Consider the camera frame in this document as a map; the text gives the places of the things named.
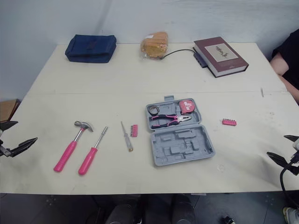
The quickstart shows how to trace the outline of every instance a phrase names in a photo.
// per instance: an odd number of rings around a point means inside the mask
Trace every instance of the black sleeve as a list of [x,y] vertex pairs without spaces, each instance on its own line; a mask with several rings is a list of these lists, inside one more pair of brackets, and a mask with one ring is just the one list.
[[290,36],[276,48],[273,53],[272,57],[274,57],[277,53],[280,53],[283,59],[288,64],[289,68],[297,67],[298,66],[298,59],[299,59],[299,29],[295,32],[291,33]]

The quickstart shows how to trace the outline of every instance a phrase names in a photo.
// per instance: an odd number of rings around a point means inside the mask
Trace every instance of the bread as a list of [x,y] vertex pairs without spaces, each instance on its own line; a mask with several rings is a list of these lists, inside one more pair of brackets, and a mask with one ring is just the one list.
[[141,42],[141,52],[149,57],[163,57],[168,47],[168,35],[166,32],[157,32],[147,35]]

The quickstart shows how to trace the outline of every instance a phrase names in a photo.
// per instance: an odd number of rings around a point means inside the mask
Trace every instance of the blue bag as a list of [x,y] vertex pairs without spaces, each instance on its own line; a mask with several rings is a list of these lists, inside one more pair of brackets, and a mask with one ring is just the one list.
[[65,51],[71,62],[107,63],[116,47],[116,38],[110,36],[75,35]]

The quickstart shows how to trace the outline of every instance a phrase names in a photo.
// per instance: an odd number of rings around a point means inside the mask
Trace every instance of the gray tool case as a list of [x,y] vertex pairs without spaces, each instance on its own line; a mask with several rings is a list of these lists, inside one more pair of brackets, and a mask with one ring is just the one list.
[[188,114],[188,116],[191,116],[190,120],[182,121],[178,125],[171,125],[169,127],[151,128],[152,125],[162,125],[168,123],[170,120],[151,120],[150,117],[152,117],[152,115],[148,112],[150,106],[157,106],[160,111],[159,114],[181,115],[181,109],[179,107],[181,100],[174,100],[174,96],[166,96],[164,99],[165,102],[146,106],[148,127],[154,131],[151,135],[151,145],[155,164],[157,166],[164,166],[214,156],[215,149],[207,134],[206,128],[200,125],[200,112],[192,98],[188,100],[193,101],[195,110]]

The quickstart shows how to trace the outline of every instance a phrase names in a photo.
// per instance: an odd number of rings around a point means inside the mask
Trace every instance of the book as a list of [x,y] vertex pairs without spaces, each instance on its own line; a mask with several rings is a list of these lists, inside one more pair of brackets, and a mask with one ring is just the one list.
[[194,41],[195,50],[215,77],[245,71],[248,63],[221,37]]

